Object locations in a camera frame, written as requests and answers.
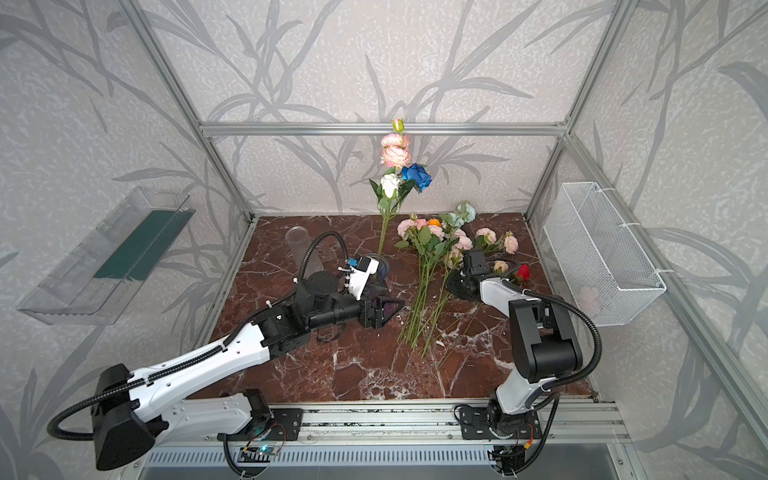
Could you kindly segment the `red rose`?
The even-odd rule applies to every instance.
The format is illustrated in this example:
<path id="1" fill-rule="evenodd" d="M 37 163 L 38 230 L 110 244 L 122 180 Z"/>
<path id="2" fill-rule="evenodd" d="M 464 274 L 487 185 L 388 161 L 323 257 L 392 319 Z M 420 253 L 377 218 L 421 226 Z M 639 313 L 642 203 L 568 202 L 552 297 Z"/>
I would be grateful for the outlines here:
<path id="1" fill-rule="evenodd" d="M 530 267 L 527 264 L 522 264 L 516 274 L 515 279 L 519 284 L 524 284 L 531 278 Z"/>

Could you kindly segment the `clear acrylic wall shelf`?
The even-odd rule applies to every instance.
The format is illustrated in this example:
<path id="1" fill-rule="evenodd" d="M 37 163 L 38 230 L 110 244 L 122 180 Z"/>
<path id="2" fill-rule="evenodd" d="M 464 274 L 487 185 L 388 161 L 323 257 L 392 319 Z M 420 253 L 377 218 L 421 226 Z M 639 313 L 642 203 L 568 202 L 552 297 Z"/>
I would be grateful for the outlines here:
<path id="1" fill-rule="evenodd" d="M 187 226 L 180 192 L 136 187 L 18 306 L 47 325 L 112 325 Z"/>

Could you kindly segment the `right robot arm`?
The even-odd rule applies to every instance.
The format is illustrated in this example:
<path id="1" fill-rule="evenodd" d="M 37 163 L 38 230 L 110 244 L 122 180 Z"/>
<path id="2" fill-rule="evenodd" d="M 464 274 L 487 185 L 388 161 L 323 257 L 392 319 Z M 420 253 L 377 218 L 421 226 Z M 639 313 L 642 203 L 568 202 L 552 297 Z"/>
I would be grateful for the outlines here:
<path id="1" fill-rule="evenodd" d="M 543 404 L 559 387 L 589 376 L 599 365 L 603 342 L 593 320 L 556 295 L 514 284 L 491 271 L 485 254 L 463 251 L 446 288 L 454 296 L 481 302 L 506 316 L 514 368 L 489 399 L 489 418 L 516 419 Z"/>

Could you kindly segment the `purple blue glass vase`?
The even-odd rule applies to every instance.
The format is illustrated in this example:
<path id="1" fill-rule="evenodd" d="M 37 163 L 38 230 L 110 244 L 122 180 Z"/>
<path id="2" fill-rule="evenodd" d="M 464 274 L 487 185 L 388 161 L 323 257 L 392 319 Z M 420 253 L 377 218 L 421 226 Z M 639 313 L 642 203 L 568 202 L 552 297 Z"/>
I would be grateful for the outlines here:
<path id="1" fill-rule="evenodd" d="M 366 286 L 386 289 L 388 287 L 387 277 L 390 271 L 388 260 L 384 257 L 378 258 L 375 254 L 369 254 L 366 258 L 369 260 Z"/>

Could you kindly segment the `clear frosted glass vase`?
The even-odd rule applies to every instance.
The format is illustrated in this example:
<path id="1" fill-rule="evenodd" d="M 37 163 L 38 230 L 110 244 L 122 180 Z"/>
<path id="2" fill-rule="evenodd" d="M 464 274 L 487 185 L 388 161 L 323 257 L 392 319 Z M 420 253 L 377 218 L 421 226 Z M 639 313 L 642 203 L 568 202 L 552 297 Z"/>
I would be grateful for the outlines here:
<path id="1" fill-rule="evenodd" d="M 313 239 L 310 237 L 306 228 L 302 226 L 294 226 L 285 234 L 285 240 L 289 246 L 296 267 L 300 268 Z M 308 260 L 305 276 L 309 277 L 316 272 L 324 270 L 325 267 L 319 256 L 319 248 L 316 248 Z"/>

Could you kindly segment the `pink carnation stem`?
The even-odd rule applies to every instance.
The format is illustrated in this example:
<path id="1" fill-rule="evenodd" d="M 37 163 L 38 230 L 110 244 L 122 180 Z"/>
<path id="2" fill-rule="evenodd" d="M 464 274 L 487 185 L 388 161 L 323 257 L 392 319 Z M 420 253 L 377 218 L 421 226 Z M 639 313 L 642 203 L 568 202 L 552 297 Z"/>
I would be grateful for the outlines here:
<path id="1" fill-rule="evenodd" d="M 480 250 L 485 259 L 491 262 L 494 273 L 504 274 L 510 269 L 507 257 L 517 253 L 519 242 L 511 231 L 498 235 L 490 228 L 480 228 L 475 232 L 473 247 Z"/>

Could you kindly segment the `pink lisianthus flower stem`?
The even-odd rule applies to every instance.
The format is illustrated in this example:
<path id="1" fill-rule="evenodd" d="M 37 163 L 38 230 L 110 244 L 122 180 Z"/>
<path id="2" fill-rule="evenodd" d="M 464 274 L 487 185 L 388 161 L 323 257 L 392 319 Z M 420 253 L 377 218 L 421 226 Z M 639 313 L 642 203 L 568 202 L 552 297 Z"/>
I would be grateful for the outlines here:
<path id="1" fill-rule="evenodd" d="M 392 129 L 393 132 L 383 137 L 380 142 L 380 163 L 386 168 L 385 173 L 394 170 L 398 174 L 404 167 L 412 164 L 411 142 L 405 134 L 405 122 L 403 119 L 393 120 Z M 403 201 L 399 201 L 396 215 L 399 213 L 402 203 Z"/>

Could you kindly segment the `white rose stem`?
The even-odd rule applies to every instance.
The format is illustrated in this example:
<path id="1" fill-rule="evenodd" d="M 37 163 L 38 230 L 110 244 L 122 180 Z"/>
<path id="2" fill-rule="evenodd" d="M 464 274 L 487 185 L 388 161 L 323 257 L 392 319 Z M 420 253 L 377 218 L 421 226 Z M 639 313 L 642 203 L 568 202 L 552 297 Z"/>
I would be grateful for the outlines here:
<path id="1" fill-rule="evenodd" d="M 396 211 L 399 208 L 401 177 L 394 170 L 387 171 L 379 181 L 370 179 L 369 184 L 376 197 L 377 208 L 382 219 L 376 255 L 377 259 L 380 259 L 383 253 L 389 223 L 396 215 Z"/>

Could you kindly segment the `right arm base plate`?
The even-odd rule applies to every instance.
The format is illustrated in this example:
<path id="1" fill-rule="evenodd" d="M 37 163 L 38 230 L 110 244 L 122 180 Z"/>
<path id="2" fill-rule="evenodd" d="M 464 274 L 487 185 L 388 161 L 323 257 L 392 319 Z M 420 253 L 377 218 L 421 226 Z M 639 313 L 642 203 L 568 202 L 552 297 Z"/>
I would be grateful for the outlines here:
<path id="1" fill-rule="evenodd" d="M 516 440 L 528 442 L 540 439 L 542 424 L 535 410 L 520 414 L 503 413 L 491 402 L 485 407 L 458 404 L 453 409 L 454 419 L 464 440 Z"/>

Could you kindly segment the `pink rose bouquet stem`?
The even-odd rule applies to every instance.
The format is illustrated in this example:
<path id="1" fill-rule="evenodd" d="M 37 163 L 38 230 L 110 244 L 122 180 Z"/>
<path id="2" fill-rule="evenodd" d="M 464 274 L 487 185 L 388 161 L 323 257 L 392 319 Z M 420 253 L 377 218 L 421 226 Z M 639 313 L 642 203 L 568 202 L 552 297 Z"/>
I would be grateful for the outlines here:
<path id="1" fill-rule="evenodd" d="M 397 227 L 401 240 L 398 249 L 412 248 L 418 254 L 418 289 L 410 306 L 405 330 L 399 340 L 416 348 L 424 330 L 423 315 L 428 302 L 428 290 L 437 264 L 446 252 L 446 234 L 440 220 L 411 215 Z"/>

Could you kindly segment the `green circuit board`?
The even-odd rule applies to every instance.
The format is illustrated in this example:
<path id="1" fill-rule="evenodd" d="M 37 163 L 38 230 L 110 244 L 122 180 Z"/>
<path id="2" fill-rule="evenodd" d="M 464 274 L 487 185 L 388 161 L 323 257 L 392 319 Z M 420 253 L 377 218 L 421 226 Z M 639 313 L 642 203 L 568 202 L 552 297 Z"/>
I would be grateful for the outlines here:
<path id="1" fill-rule="evenodd" d="M 247 463 L 270 463 L 281 451 L 279 445 L 247 446 L 241 450 L 241 460 Z"/>

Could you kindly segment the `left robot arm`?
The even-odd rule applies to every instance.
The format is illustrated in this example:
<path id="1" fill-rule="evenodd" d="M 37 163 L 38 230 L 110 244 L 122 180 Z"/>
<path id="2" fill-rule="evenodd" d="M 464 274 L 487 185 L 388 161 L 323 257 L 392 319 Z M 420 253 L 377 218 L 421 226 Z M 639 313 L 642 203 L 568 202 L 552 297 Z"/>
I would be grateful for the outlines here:
<path id="1" fill-rule="evenodd" d="M 55 414 L 46 427 L 57 440 L 90 442 L 98 470 L 126 466 L 173 437 L 260 434 L 273 415 L 259 392 L 220 401 L 190 395 L 242 370 L 266 364 L 310 340 L 313 332 L 358 322 L 379 329 L 405 305 L 379 281 L 378 260 L 345 255 L 337 272 L 306 272 L 320 234 L 300 263 L 293 289 L 242 320 L 223 338 L 165 362 L 130 371 L 104 370 L 93 396 Z"/>

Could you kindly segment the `blue rose stem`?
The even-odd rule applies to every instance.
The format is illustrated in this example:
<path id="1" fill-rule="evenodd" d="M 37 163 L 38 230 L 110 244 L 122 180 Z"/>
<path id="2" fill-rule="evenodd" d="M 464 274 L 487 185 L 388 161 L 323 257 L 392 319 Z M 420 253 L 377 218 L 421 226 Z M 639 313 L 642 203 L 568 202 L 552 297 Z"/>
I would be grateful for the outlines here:
<path id="1" fill-rule="evenodd" d="M 411 164 L 404 167 L 396 175 L 396 178 L 398 180 L 398 200 L 400 202 L 404 201 L 412 191 L 421 193 L 432 182 L 431 175 L 424 166 L 419 164 Z"/>

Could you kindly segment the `aluminium front rail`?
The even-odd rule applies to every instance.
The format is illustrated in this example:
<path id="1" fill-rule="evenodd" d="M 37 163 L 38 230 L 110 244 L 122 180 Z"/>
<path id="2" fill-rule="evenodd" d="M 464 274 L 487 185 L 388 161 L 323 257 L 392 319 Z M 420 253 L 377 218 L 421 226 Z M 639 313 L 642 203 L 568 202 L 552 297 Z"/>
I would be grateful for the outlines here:
<path id="1" fill-rule="evenodd" d="M 458 404 L 485 407 L 485 399 L 445 398 L 422 400 L 277 403 L 271 409 L 304 410 L 297 441 L 246 440 L 241 430 L 247 425 L 249 409 L 243 400 L 219 398 L 184 401 L 170 414 L 172 429 L 162 433 L 159 445 L 218 445 L 226 428 L 233 428 L 231 443 L 269 445 L 427 445 L 502 444 L 516 440 L 464 440 L 454 419 Z M 618 407 L 588 397 L 565 395 L 559 405 L 538 411 L 543 435 L 557 444 L 630 442 L 631 438 Z"/>

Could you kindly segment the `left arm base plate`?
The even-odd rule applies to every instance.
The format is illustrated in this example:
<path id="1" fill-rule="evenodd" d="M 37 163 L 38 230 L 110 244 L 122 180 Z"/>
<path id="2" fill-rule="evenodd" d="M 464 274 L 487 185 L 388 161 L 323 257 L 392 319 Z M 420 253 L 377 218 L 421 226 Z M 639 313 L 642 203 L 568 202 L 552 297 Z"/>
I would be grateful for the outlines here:
<path id="1" fill-rule="evenodd" d="M 252 419 L 242 430 L 246 440 L 297 441 L 302 426 L 304 410 L 279 408 L 271 411 L 272 417 Z"/>

